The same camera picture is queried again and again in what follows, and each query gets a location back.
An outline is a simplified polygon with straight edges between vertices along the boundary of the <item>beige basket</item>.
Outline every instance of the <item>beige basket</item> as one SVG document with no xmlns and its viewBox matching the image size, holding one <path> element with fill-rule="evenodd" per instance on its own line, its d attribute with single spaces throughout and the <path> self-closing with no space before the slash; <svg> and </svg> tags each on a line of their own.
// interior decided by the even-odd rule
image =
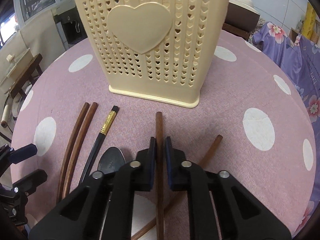
<svg viewBox="0 0 320 240">
<path fill-rule="evenodd" d="M 198 105 L 229 0 L 75 1 L 111 92 Z"/>
</svg>

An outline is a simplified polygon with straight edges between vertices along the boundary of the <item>wooden stool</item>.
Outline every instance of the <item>wooden stool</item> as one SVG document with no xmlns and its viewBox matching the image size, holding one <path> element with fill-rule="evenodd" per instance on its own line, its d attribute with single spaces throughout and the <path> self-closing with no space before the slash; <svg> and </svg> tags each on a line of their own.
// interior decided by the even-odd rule
<svg viewBox="0 0 320 240">
<path fill-rule="evenodd" d="M 31 60 L 31 62 L 28 64 L 25 71 L 18 77 L 17 81 L 10 88 L 9 93 L 12 98 L 14 98 L 18 93 L 22 96 L 23 99 L 26 98 L 27 95 L 23 91 L 22 87 L 27 81 L 30 81 L 32 85 L 35 84 L 36 81 L 32 77 L 32 73 L 35 70 L 37 70 L 39 76 L 41 76 L 41 74 L 43 73 L 39 66 L 39 63 L 41 62 L 41 60 L 42 60 L 41 54 L 38 54 L 33 57 L 33 60 Z"/>
</svg>

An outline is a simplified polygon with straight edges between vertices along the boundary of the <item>chopstick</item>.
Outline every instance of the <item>chopstick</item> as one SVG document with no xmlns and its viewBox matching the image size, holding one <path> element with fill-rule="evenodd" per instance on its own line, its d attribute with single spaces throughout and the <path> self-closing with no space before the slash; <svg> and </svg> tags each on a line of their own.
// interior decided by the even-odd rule
<svg viewBox="0 0 320 240">
<path fill-rule="evenodd" d="M 81 112 L 78 116 L 78 119 L 75 123 L 75 126 L 73 127 L 72 133 L 70 135 L 70 139 L 67 145 L 67 149 L 66 152 L 64 154 L 64 158 L 63 158 L 63 162 L 62 162 L 62 166 L 61 166 L 61 170 L 60 170 L 60 177 L 59 177 L 59 182 L 58 182 L 58 193 L 57 193 L 57 201 L 56 203 L 59 203 L 62 200 L 62 191 L 63 191 L 63 185 L 65 183 L 66 180 L 66 174 L 67 174 L 67 168 L 69 165 L 69 161 L 70 161 L 70 157 L 71 157 L 71 153 L 73 150 L 73 147 L 75 145 L 79 130 L 81 128 L 81 125 L 83 123 L 83 120 L 85 118 L 86 113 L 88 112 L 89 109 L 89 103 L 85 102 Z"/>
<path fill-rule="evenodd" d="M 164 239 L 164 210 L 163 210 L 163 117 L 156 113 L 156 226 L 157 240 Z"/>
<path fill-rule="evenodd" d="M 77 163 L 77 160 L 79 157 L 79 153 L 80 153 L 84 138 L 87 134 L 90 123 L 93 119 L 93 116 L 94 116 L 97 108 L 98 108 L 98 104 L 96 102 L 93 102 L 90 109 L 89 109 L 87 116 L 85 117 L 84 123 L 81 127 L 79 136 L 76 140 L 76 145 L 71 153 L 70 162 L 69 162 L 69 165 L 67 168 L 67 173 L 66 173 L 66 182 L 63 185 L 63 191 L 62 191 L 62 198 L 63 199 L 69 194 L 71 181 L 72 181 L 73 173 L 76 168 L 76 163 Z"/>
<path fill-rule="evenodd" d="M 214 142 L 212 143 L 211 147 L 207 151 L 207 153 L 204 155 L 204 157 L 201 159 L 199 162 L 199 166 L 203 169 L 207 167 L 207 164 L 210 159 L 213 158 L 215 155 L 215 152 L 219 146 L 219 144 L 222 141 L 222 136 L 218 135 Z M 169 204 L 164 208 L 164 216 L 169 213 L 169 211 L 176 205 L 180 204 L 184 197 L 185 197 L 186 192 L 185 191 L 180 191 L 178 192 L 173 199 L 169 202 Z M 141 230 L 139 230 L 137 233 L 135 233 L 132 237 L 131 240 L 137 240 L 140 237 L 142 237 L 144 234 L 146 234 L 149 230 L 151 230 L 154 226 L 156 225 L 156 218 L 151 220 L 148 224 L 146 224 Z"/>
</svg>

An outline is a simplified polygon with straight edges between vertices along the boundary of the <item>pink tablecloth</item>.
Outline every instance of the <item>pink tablecloth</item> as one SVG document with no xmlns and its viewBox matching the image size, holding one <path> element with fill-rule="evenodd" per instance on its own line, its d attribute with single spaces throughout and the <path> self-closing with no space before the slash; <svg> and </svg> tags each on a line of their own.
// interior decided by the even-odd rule
<svg viewBox="0 0 320 240">
<path fill-rule="evenodd" d="M 78 184 L 95 138 L 113 105 L 120 112 L 97 161 L 111 146 L 132 160 L 155 135 L 155 114 L 164 115 L 164 135 L 198 162 L 215 136 L 224 138 L 208 163 L 230 171 L 293 233 L 301 223 L 313 187 L 315 140 L 303 102 L 286 75 L 243 39 L 221 32 L 219 47 L 194 109 L 112 94 L 88 40 L 59 57 L 43 73 L 23 105 L 12 138 L 14 148 L 35 142 L 39 151 L 13 165 L 16 181 L 37 168 L 48 180 L 29 197 L 27 217 L 39 221 L 55 205 L 58 177 L 73 125 L 84 102 L 99 103 L 88 130 L 72 189 Z M 132 233 L 155 214 L 154 195 L 136 195 Z M 172 193 L 166 189 L 165 202 Z M 166 239 L 188 239 L 187 201 L 165 218 Z M 154 232 L 147 235 L 155 239 Z"/>
</svg>

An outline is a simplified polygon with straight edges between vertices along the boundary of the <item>white polka dot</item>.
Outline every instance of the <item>white polka dot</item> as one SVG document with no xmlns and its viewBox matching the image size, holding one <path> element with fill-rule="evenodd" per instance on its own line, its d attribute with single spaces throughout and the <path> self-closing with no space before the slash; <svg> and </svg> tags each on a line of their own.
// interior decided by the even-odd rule
<svg viewBox="0 0 320 240">
<path fill-rule="evenodd" d="M 33 90 L 31 90 L 28 93 L 26 99 L 24 100 L 24 102 L 23 102 L 23 104 L 21 106 L 20 112 L 23 111 L 27 107 L 27 105 L 30 103 L 30 100 L 31 100 L 32 96 L 33 96 Z"/>
<path fill-rule="evenodd" d="M 250 44 L 249 42 L 245 41 L 245 44 L 247 44 L 247 46 L 257 52 L 261 52 L 260 49 L 256 48 L 255 46 L 253 46 L 252 44 Z"/>
<path fill-rule="evenodd" d="M 237 57 L 234 53 L 232 53 L 230 50 L 217 46 L 214 54 L 223 60 L 234 62 L 237 60 Z"/>
<path fill-rule="evenodd" d="M 56 129 L 56 121 L 52 117 L 46 117 L 38 124 L 33 138 L 38 156 L 43 156 L 49 150 L 56 135 Z"/>
<path fill-rule="evenodd" d="M 131 236 L 137 233 L 155 217 L 156 205 L 150 200 L 135 194 L 133 200 Z M 148 237 L 148 240 L 156 240 L 156 231 Z"/>
<path fill-rule="evenodd" d="M 33 217 L 33 215 L 31 215 L 31 214 L 26 214 L 26 218 L 28 219 L 28 227 L 30 228 L 30 229 L 32 229 L 37 223 L 38 223 L 38 221 Z"/>
<path fill-rule="evenodd" d="M 291 95 L 291 90 L 287 83 L 278 75 L 273 75 L 273 78 L 275 79 L 275 82 L 277 83 L 278 87 L 285 92 L 287 95 Z"/>
<path fill-rule="evenodd" d="M 275 143 L 275 130 L 268 115 L 257 108 L 244 113 L 243 127 L 249 141 L 261 151 L 268 151 Z"/>
<path fill-rule="evenodd" d="M 313 165 L 313 151 L 309 140 L 305 139 L 303 141 L 303 159 L 304 164 L 308 171 L 311 171 Z"/>
<path fill-rule="evenodd" d="M 56 60 L 58 60 L 59 58 L 61 58 L 64 54 L 66 53 L 66 51 L 64 53 L 62 53 L 59 57 L 56 58 Z"/>
<path fill-rule="evenodd" d="M 90 61 L 92 60 L 93 56 L 91 54 L 83 55 L 79 58 L 77 58 L 74 62 L 71 63 L 69 67 L 69 72 L 76 72 L 80 69 L 83 69 L 85 66 L 87 66 Z"/>
</svg>

